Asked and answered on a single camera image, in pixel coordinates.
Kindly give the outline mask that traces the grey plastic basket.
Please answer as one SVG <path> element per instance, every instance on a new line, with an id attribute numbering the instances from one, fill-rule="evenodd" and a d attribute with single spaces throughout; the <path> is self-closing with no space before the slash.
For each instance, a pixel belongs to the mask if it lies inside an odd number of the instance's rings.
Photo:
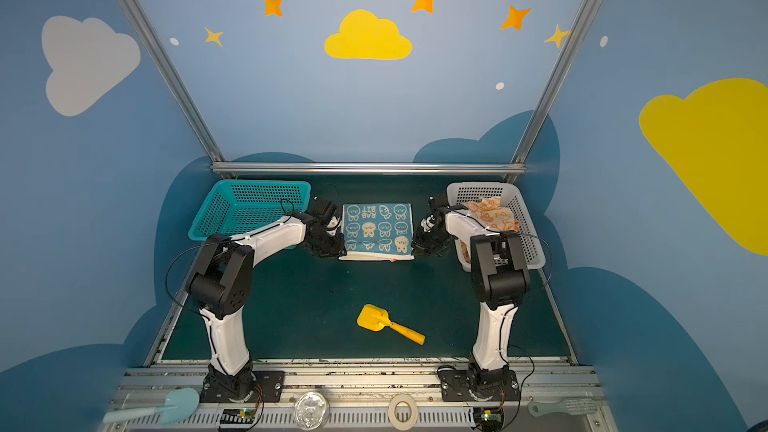
<path id="1" fill-rule="evenodd" d="M 461 206 L 460 213 L 476 219 L 486 229 L 518 232 L 529 269 L 541 270 L 546 265 L 538 233 L 516 186 L 501 182 L 454 182 L 446 192 L 451 206 Z"/>

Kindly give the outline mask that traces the blue bunny towel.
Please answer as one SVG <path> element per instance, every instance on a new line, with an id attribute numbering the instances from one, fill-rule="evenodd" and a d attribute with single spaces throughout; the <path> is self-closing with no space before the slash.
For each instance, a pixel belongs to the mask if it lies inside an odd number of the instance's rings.
<path id="1" fill-rule="evenodd" d="M 414 259 L 410 203 L 344 204 L 342 230 L 345 261 L 410 261 Z"/>

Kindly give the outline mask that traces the teal plastic basket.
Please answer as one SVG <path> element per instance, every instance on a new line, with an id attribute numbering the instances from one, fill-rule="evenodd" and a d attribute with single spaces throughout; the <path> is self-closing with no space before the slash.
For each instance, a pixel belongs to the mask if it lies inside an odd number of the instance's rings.
<path id="1" fill-rule="evenodd" d="M 277 221 L 286 212 L 307 209 L 311 185 L 304 181 L 221 180 L 203 200 L 188 231 L 192 241 L 234 236 Z"/>

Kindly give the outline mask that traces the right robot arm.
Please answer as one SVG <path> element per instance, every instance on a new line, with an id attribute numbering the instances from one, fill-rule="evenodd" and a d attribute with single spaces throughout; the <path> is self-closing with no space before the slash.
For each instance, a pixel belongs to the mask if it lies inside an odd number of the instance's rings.
<path id="1" fill-rule="evenodd" d="M 414 228 L 413 254 L 438 254 L 456 241 L 466 245 L 471 284 L 480 304 L 470 370 L 483 378 L 500 375 L 509 369 L 514 315 L 531 288 L 521 235 L 484 223 L 463 205 L 451 206 L 443 197 L 431 197 L 429 214 Z"/>

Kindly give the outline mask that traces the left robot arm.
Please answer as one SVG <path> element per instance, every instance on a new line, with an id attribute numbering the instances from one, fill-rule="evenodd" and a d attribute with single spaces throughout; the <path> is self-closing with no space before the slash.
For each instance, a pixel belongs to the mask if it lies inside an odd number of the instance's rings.
<path id="1" fill-rule="evenodd" d="M 242 321 L 253 271 L 265 259 L 298 245 L 323 258 L 343 256 L 340 219 L 334 212 L 319 216 L 293 212 L 243 234 L 211 235 L 195 258 L 185 290 L 206 324 L 209 377 L 237 396 L 253 382 Z"/>

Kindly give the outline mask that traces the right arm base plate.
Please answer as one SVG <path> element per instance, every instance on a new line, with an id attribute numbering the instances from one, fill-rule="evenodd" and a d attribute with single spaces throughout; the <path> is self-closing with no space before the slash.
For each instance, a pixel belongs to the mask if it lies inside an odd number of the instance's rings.
<path id="1" fill-rule="evenodd" d="M 443 366 L 436 371 L 444 402 L 488 402 L 521 398 L 517 376 L 508 366 L 500 369 L 468 369 Z"/>

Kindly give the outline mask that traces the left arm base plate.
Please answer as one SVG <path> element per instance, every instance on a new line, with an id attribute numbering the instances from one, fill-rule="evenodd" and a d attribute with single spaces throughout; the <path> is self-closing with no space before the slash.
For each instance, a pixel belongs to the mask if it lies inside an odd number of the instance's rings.
<path id="1" fill-rule="evenodd" d="M 200 392 L 201 403 L 264 403 L 280 401 L 284 371 L 252 371 L 245 368 L 231 376 L 210 367 Z"/>

